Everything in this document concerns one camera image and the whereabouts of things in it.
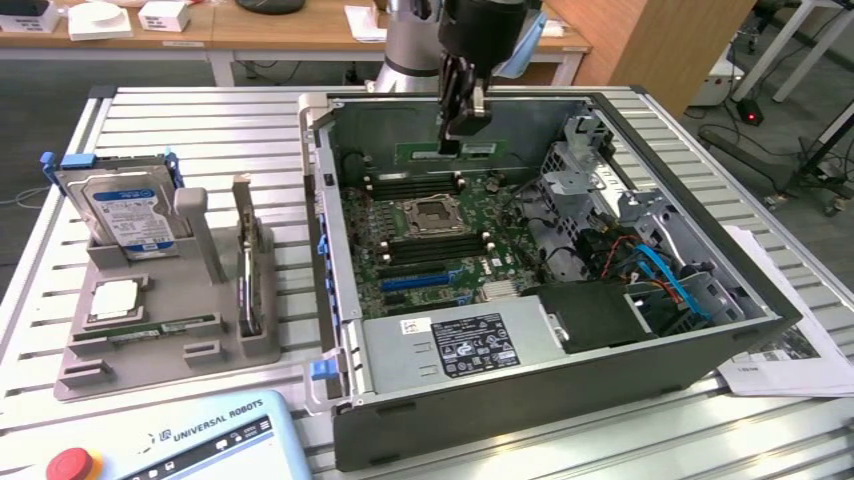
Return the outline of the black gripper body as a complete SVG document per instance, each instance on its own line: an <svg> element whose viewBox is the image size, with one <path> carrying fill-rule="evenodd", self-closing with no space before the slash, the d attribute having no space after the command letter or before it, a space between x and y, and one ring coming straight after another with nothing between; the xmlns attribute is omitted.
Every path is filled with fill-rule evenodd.
<svg viewBox="0 0 854 480"><path fill-rule="evenodd" d="M494 69L514 51L526 19L523 1L445 1L439 43L477 69Z"/></svg>

